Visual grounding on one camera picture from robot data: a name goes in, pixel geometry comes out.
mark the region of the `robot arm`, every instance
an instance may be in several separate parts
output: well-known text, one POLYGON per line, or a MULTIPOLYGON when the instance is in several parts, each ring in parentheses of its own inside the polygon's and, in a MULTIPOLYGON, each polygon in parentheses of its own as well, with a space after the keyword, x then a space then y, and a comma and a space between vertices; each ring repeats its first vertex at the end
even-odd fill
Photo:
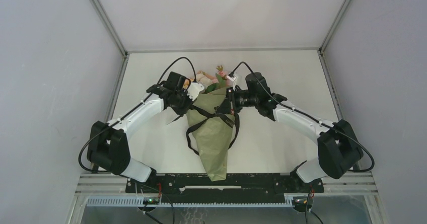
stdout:
POLYGON ((298 165, 291 172, 295 178, 305 183, 325 176, 339 179, 363 157, 362 149, 346 137, 357 141, 348 122, 333 123, 307 114, 286 97, 272 94, 259 72, 247 75, 245 80, 248 89, 228 88, 226 99, 216 109, 217 114, 233 114, 243 107, 255 107, 262 116, 284 123, 310 138, 317 144, 318 158, 298 165))
POLYGON ((117 119, 96 122, 91 129, 87 159, 115 174, 145 182, 152 168, 130 156, 128 140, 150 118, 171 107, 183 115, 197 98, 203 86, 191 83, 183 89, 186 77, 171 72, 168 79, 148 90, 149 96, 117 119))

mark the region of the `white table surface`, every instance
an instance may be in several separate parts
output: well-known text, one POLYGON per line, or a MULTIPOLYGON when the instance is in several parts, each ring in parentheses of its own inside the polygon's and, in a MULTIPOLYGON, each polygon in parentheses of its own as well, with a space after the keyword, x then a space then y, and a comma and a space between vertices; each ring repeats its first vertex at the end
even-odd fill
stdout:
MULTIPOLYGON (((231 71, 240 61, 261 72, 274 93, 288 97, 298 107, 319 117, 336 121, 336 113, 322 66, 315 50, 220 51, 132 53, 129 57, 114 117, 122 115, 155 84, 164 69, 176 58, 188 57, 196 71, 214 74, 216 65, 231 71)), ((192 77, 186 60, 171 70, 192 77)), ((237 71, 240 87, 246 89, 245 66, 237 71)), ((130 138, 133 158, 153 167, 158 173, 205 173, 200 159, 187 147, 185 117, 167 109, 153 117, 130 138)), ((228 173, 285 173, 307 159, 317 157, 317 146, 292 128, 258 114, 255 108, 240 113, 240 132, 228 152, 228 173)))

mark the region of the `white flower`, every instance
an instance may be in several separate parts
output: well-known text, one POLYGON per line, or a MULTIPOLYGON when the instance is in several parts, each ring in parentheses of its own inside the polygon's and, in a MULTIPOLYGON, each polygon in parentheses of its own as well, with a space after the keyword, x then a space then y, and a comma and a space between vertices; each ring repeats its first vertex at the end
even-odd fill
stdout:
POLYGON ((202 84, 205 89, 208 86, 212 85, 212 81, 209 78, 207 78, 205 75, 203 75, 203 74, 197 74, 196 75, 196 79, 197 79, 197 82, 199 82, 200 84, 202 84))

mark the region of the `white enclosure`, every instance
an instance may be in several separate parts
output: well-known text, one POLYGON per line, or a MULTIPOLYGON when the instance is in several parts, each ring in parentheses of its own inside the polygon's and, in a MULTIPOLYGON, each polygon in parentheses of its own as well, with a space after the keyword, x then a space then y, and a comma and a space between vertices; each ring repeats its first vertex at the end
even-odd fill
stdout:
MULTIPOLYGON (((359 195, 371 222, 423 223, 425 4, 0 0, 0 223, 64 223, 70 205, 84 208, 74 196, 83 172, 77 156, 92 124, 134 105, 180 56, 206 71, 217 64, 231 70, 244 60, 300 108, 348 120, 377 160, 377 185, 370 173, 362 176, 369 183, 359 195)), ((184 62, 172 70, 191 76, 184 62)), ((238 73, 244 78, 248 71, 238 73)), ((166 125, 174 117, 165 111, 142 128, 130 141, 132 155, 159 172, 203 173, 186 146, 186 119, 166 125), (158 138, 165 132, 170 136, 158 138)), ((241 118, 229 173, 289 172, 316 156, 315 144, 255 109, 241 118)), ((68 218, 78 223, 81 214, 68 218)))

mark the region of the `gray wall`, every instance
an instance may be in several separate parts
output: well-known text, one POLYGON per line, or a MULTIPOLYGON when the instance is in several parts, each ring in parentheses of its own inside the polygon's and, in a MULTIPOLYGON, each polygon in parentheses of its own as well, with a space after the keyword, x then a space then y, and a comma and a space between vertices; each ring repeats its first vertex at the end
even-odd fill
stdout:
POLYGON ((0 223, 64 223, 121 65, 89 0, 0 0, 0 223))
POLYGON ((101 0, 132 50, 319 47, 344 0, 101 0))
POLYGON ((390 223, 426 218, 426 6, 354 0, 326 52, 344 116, 377 161, 390 223))

